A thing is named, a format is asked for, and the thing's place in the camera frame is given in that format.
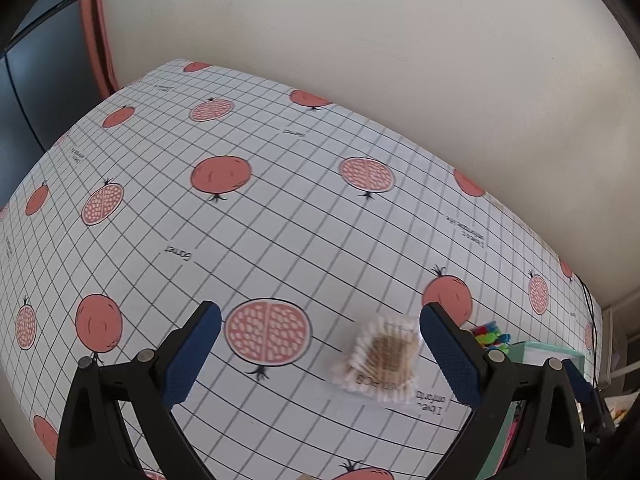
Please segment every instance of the grid pattern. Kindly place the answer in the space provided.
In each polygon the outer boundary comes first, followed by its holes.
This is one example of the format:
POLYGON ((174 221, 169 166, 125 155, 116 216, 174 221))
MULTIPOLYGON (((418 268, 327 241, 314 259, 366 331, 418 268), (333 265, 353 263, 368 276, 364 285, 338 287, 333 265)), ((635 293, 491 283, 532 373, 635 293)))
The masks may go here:
MULTIPOLYGON (((338 105, 294 104, 291 88, 234 70, 185 73, 174 60, 88 113, 54 146, 4 210, 0 251, 0 359, 29 418, 59 427, 77 360, 90 352, 76 335, 82 298, 105 294, 123 315, 122 337, 105 364, 130 360, 181 326, 202 300, 223 317, 254 298, 279 298, 305 311, 313 331, 296 362, 254 366, 220 336, 190 396, 174 415, 220 480, 330 480, 345 460, 387 469, 396 480, 424 478, 464 424, 459 404, 424 346, 415 403, 385 408, 328 383, 358 326, 375 313, 418 315, 434 267, 463 280, 473 297, 468 326, 496 320, 514 341, 577 349, 591 317, 577 279, 513 213, 465 194, 453 168, 404 137, 338 105), (234 104, 206 122, 190 112, 209 99, 234 104), (122 107, 123 123, 102 126, 122 107), (205 158, 233 155, 249 181, 219 202, 191 186, 205 158), (350 157, 390 168, 394 186, 362 196, 340 174, 350 157), (124 189, 107 219, 87 226, 87 199, 104 180, 124 189), (50 196, 25 216, 42 182, 50 196), (175 251, 165 251, 172 246, 175 251), (548 286, 539 316, 529 273, 548 286), (21 350, 15 316, 28 296, 36 342, 21 350)), ((602 333, 596 308, 595 325, 602 333)), ((600 355, 601 338, 598 338, 600 355)), ((145 467, 157 463, 134 413, 127 427, 145 467)))

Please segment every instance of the white wall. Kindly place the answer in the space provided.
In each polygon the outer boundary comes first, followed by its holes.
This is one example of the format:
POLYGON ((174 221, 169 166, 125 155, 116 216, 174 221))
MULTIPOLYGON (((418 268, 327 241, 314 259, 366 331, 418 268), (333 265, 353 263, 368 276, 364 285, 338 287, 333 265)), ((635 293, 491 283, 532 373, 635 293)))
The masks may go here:
POLYGON ((639 284, 640 62, 600 0, 104 0, 117 77, 175 58, 321 94, 460 168, 601 304, 639 284))

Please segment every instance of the black cable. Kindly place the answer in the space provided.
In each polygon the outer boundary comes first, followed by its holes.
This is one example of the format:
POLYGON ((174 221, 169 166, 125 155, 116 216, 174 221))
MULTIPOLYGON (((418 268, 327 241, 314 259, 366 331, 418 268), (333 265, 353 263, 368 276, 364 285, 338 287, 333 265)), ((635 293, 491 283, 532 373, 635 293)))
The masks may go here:
POLYGON ((594 306, 593 306, 593 298, 591 297, 591 293, 589 291, 589 287, 584 283, 580 276, 576 274, 578 280, 580 280, 580 284, 582 285, 582 293, 584 294, 584 303, 587 306, 587 310, 589 311, 589 315, 591 316, 591 339, 593 341, 593 387, 598 387, 598 370, 596 369, 598 363, 598 331, 596 330, 596 322, 593 315, 594 306))
POLYGON ((35 18, 29 25, 20 30, 14 37, 11 38, 11 41, 6 46, 5 53, 12 49, 22 38, 24 38, 27 34, 29 34, 34 28, 38 27, 41 23, 47 21, 51 16, 60 12, 60 10, 65 9, 72 3, 75 3, 78 0, 62 0, 60 3, 55 4, 50 9, 43 12, 40 16, 35 18))
POLYGON ((40 146, 40 149, 42 150, 42 154, 44 155, 45 153, 47 153, 47 150, 40 142, 40 138, 36 135, 36 130, 33 129, 33 125, 31 124, 31 121, 27 117, 27 112, 24 111, 24 107, 22 106, 22 101, 20 101, 20 96, 18 95, 18 91, 15 89, 14 76, 11 74, 11 68, 9 67, 9 60, 6 58, 6 56, 4 56, 4 65, 6 66, 6 74, 9 77, 9 83, 11 85, 11 89, 14 91, 15 100, 17 101, 18 106, 20 107, 20 111, 24 116, 24 121, 27 123, 27 126, 29 127, 31 133, 33 134, 33 138, 36 139, 36 142, 38 143, 38 146, 40 146))

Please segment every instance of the plastic packaging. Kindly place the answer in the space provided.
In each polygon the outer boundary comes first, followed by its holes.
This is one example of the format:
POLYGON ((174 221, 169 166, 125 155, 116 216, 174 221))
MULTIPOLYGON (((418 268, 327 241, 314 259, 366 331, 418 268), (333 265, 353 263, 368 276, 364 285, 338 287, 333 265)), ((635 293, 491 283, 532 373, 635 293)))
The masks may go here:
POLYGON ((412 402, 420 343, 416 318, 378 316, 362 327, 351 354, 334 366, 333 382, 378 401, 412 402))

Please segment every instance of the pomegranate print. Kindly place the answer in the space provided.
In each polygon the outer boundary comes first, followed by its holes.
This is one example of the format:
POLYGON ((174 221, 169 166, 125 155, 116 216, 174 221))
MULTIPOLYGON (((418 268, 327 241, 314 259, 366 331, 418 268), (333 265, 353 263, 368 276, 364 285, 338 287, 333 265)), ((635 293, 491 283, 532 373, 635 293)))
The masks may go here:
POLYGON ((251 178, 251 166, 238 156, 220 155, 206 158, 191 172, 191 185, 203 193, 210 193, 210 200, 226 200, 223 193, 241 188, 251 178))
POLYGON ((36 313, 28 303, 29 298, 24 298, 24 304, 20 307, 18 315, 15 317, 15 340, 22 350, 28 350, 36 341, 36 313))
POLYGON ((393 189, 396 182, 391 169, 382 162, 363 156, 352 156, 340 163, 338 168, 344 181, 355 189, 364 191, 360 196, 367 200, 372 193, 384 193, 393 189))
POLYGON ((47 200, 47 196, 49 196, 49 186, 43 182, 42 186, 31 193, 31 196, 27 200, 27 207, 24 208, 24 214, 31 216, 40 211, 40 208, 47 200))
POLYGON ((584 345, 587 350, 593 350, 593 325, 590 322, 584 326, 584 345))
POLYGON ((110 184, 104 181, 98 191, 95 191, 86 201, 80 216, 85 225, 96 225, 116 211, 124 198, 124 188, 120 184, 110 184))
POLYGON ((44 446, 44 449, 46 449, 55 460, 56 451, 58 450, 58 432, 56 428, 50 425, 44 417, 34 415, 33 429, 44 446))
POLYGON ((571 267, 569 267, 566 261, 564 261, 562 258, 558 259, 560 260, 560 270, 562 270, 562 273, 569 278, 569 281, 571 281, 571 278, 574 276, 574 272, 571 270, 571 267))
POLYGON ((546 286, 545 279, 539 274, 533 274, 529 271, 529 301, 533 311, 542 316, 549 304, 549 289, 546 286))
POLYGON ((327 106, 333 104, 331 101, 327 101, 323 97, 310 94, 304 90, 294 90, 289 95, 289 99, 297 105, 306 106, 312 110, 318 110, 321 106, 327 106))
POLYGON ((124 121, 129 119, 135 111, 136 109, 133 106, 123 106, 120 110, 116 110, 109 114, 102 123, 102 126, 105 128, 118 126, 118 124, 122 124, 124 121))
POLYGON ((422 304, 436 301, 453 322, 461 326, 471 317, 474 304, 471 291, 460 278, 446 275, 444 270, 444 267, 433 267, 436 278, 424 289, 422 304))
POLYGON ((94 358, 113 350, 122 336, 120 308, 103 294, 87 296, 76 311, 76 333, 94 358))
POLYGON ((137 84, 137 83, 141 82, 144 78, 145 78, 145 76, 141 75, 138 79, 134 79, 131 83, 129 83, 129 84, 127 85, 127 87, 129 87, 129 86, 133 86, 133 85, 135 85, 135 84, 137 84))
POLYGON ((198 70, 202 70, 204 68, 208 68, 211 65, 209 63, 202 63, 199 61, 194 61, 192 63, 189 63, 188 65, 186 65, 182 71, 183 72, 197 72, 198 70))
POLYGON ((67 130, 65 133, 63 133, 60 138, 53 143, 54 146, 59 146, 60 144, 62 144, 65 139, 69 136, 70 130, 67 130))
POLYGON ((311 323, 300 307, 275 298, 240 304, 225 321, 225 339, 234 354, 257 365, 250 372, 258 381, 268 378, 267 367, 300 359, 311 343, 311 323))
POLYGON ((351 462, 347 460, 341 467, 347 470, 346 473, 342 473, 340 476, 334 478, 334 480, 394 480, 394 476, 386 469, 380 469, 378 467, 362 467, 356 469, 356 466, 360 462, 351 462))
POLYGON ((478 186, 478 184, 458 170, 453 170, 453 178, 460 186, 460 189, 469 196, 482 196, 486 193, 486 191, 478 186))
POLYGON ((233 109, 234 104, 231 101, 211 98, 206 103, 200 103, 191 110, 189 117, 191 120, 201 123, 203 121, 219 119, 220 117, 227 115, 233 109))
POLYGON ((142 471, 145 473, 146 477, 151 478, 151 480, 166 480, 164 475, 160 474, 157 471, 151 471, 151 469, 143 469, 142 471))

